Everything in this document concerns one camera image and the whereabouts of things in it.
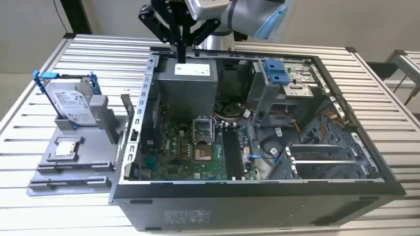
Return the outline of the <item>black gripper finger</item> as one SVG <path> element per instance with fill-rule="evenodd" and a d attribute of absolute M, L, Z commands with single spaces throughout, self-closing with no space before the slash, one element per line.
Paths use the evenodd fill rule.
<path fill-rule="evenodd" d="M 142 7 L 138 17 L 159 40 L 163 43 L 170 43 L 175 47 L 178 63 L 182 63 L 180 25 L 167 24 L 151 4 Z"/>
<path fill-rule="evenodd" d="M 186 63 L 187 59 L 187 47 L 199 45 L 211 33 L 219 28 L 220 20 L 208 19 L 202 26 L 191 32 L 191 25 L 183 25 L 182 30 L 182 64 Z"/>

